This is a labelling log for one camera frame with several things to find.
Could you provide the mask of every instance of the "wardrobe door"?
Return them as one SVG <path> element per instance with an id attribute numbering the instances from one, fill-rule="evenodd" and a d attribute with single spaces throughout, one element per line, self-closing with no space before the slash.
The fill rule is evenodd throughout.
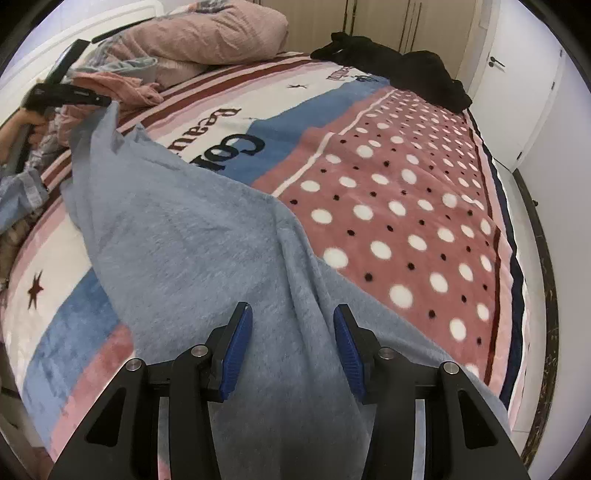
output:
<path id="1" fill-rule="evenodd" d="M 408 51 L 428 50 L 438 54 L 455 78 L 464 58 L 477 0 L 420 0 L 413 23 L 414 42 Z"/>
<path id="2" fill-rule="evenodd" d="M 405 22 L 415 0 L 358 0 L 352 20 L 353 35 L 400 50 Z"/>
<path id="3" fill-rule="evenodd" d="M 330 34 L 343 30 L 346 0 L 261 0 L 260 4 L 287 17 L 285 50 L 311 53 L 330 43 Z"/>

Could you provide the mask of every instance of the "white wall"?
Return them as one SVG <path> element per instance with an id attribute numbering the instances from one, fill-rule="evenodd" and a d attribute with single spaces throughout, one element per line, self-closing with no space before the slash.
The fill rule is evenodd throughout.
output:
<path id="1" fill-rule="evenodd" d="M 550 249 L 558 295 L 560 351 L 550 418 L 530 469 L 547 480 L 591 414 L 591 93 L 567 59 L 540 135 L 519 167 Z"/>
<path id="2" fill-rule="evenodd" d="M 191 0 L 160 0 L 160 2 L 165 12 L 192 3 Z M 25 55 L 65 28 L 107 10 L 133 3 L 135 0 L 64 0 L 29 34 L 8 64 L 7 71 Z"/>

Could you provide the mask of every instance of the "black garment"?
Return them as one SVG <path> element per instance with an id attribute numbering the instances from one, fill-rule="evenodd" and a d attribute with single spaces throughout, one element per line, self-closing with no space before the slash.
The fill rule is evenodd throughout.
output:
<path id="1" fill-rule="evenodd" d="M 423 50 L 402 55 L 368 37 L 351 37 L 344 32 L 333 33 L 331 39 L 330 44 L 314 50 L 310 57 L 386 77 L 393 87 L 411 90 L 427 102 L 454 113 L 461 113 L 472 104 L 462 83 L 449 76 L 436 53 Z"/>

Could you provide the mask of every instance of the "star print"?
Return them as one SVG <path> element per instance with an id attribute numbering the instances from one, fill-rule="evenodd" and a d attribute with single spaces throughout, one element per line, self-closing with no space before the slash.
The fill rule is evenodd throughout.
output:
<path id="1" fill-rule="evenodd" d="M 42 273 L 43 270 L 39 272 L 39 275 L 37 277 L 33 275 L 33 286 L 29 288 L 29 291 L 27 292 L 29 294 L 29 309 L 31 308 L 31 305 L 33 303 L 35 304 L 35 310 L 37 309 L 37 295 L 39 294 L 39 292 L 43 290 L 43 287 L 39 283 L 39 281 L 41 280 Z"/>

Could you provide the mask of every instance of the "dark marble baseboard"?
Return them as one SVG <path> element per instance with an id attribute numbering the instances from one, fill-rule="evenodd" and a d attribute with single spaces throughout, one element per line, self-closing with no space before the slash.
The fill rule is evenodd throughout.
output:
<path id="1" fill-rule="evenodd" d="M 544 229 L 535 210 L 535 201 L 525 185 L 519 170 L 515 170 L 513 177 L 521 192 L 525 203 L 532 229 L 534 231 L 535 243 L 540 256 L 542 267 L 542 278 L 544 280 L 544 296 L 546 302 L 546 352 L 544 358 L 544 373 L 542 376 L 542 388 L 540 399 L 535 409 L 534 422 L 531 426 L 530 435 L 527 438 L 521 459 L 526 467 L 530 467 L 535 454 L 538 451 L 554 396 L 556 386 L 556 375 L 558 373 L 558 298 L 556 296 L 556 282 L 554 281 L 554 270 L 550 260 L 550 251 L 544 235 Z"/>

